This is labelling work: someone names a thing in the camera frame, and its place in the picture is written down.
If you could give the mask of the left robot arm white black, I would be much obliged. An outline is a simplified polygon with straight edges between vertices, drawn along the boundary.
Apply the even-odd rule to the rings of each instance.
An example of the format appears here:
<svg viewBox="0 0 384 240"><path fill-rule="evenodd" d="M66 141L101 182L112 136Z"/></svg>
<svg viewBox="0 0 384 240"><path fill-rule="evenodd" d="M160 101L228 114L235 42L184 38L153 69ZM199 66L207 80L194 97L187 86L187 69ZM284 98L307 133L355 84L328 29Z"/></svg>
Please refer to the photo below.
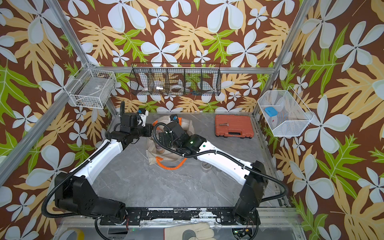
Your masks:
<svg viewBox="0 0 384 240"><path fill-rule="evenodd" d="M93 183L110 161L128 145L141 137L150 137L153 126L146 122L149 115L145 109L136 114L120 114L120 123L112 132L106 132L102 145L82 164L69 173L60 173L54 188L42 204L42 214L47 218L71 216L101 217L120 224L126 219L126 205L112 199L100 197Z"/></svg>

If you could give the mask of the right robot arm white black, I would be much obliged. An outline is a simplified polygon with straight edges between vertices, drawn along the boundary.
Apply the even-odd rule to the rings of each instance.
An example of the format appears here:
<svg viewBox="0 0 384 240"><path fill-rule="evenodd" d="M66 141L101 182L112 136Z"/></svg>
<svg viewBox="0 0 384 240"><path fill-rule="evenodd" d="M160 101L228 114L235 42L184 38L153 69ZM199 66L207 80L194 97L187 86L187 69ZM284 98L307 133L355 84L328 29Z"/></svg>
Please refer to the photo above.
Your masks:
<svg viewBox="0 0 384 240"><path fill-rule="evenodd" d="M253 163L236 158L215 147L206 138L189 135L177 121L154 125L152 138L163 149L183 158L194 158L225 172L242 185L239 199L232 210L239 224L257 223L256 214L261 203L283 198L288 186L266 174L263 163Z"/></svg>

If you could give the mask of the clear seed jar stack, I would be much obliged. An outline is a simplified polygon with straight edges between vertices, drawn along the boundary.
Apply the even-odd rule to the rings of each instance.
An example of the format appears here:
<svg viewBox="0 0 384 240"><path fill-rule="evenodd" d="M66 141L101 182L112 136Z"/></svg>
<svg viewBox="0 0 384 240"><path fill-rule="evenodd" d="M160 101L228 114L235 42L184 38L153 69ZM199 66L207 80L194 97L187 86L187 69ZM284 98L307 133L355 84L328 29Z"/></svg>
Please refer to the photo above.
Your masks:
<svg viewBox="0 0 384 240"><path fill-rule="evenodd" d="M155 147L156 147L156 153L157 154L163 154L165 152L165 149L161 147L161 145L155 143Z"/></svg>

